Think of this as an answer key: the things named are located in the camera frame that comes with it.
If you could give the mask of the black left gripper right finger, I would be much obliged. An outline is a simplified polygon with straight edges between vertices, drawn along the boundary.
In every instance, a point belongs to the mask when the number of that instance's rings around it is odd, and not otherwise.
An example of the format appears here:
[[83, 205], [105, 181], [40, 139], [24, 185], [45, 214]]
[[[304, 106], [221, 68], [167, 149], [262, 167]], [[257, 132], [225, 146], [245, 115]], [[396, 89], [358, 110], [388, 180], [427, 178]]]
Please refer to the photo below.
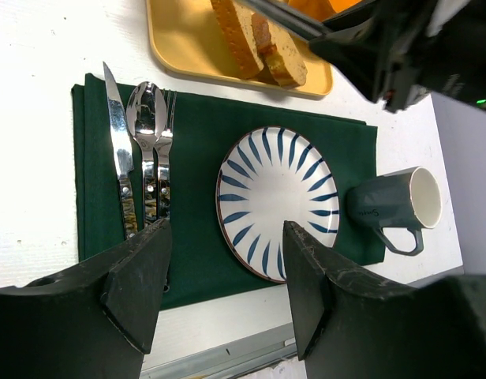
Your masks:
[[298, 358], [310, 378], [486, 378], [486, 276], [415, 288], [293, 221], [282, 231]]

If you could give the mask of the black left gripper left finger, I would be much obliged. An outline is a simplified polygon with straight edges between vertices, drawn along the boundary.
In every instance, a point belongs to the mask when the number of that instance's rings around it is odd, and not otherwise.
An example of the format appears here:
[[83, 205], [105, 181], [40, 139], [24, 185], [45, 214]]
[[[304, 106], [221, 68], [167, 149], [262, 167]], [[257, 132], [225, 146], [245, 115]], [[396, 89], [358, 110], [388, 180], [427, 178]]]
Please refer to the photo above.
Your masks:
[[94, 257], [0, 288], [0, 378], [137, 378], [172, 251], [159, 220]]

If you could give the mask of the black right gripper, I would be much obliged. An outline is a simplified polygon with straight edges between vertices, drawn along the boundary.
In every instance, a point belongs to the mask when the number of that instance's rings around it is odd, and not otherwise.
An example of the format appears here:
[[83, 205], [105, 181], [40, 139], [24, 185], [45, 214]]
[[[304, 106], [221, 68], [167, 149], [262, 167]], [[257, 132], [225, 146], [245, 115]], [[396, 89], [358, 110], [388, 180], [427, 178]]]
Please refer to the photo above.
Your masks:
[[246, 5], [386, 111], [434, 92], [486, 113], [486, 1], [361, 1], [324, 21], [279, 1]]

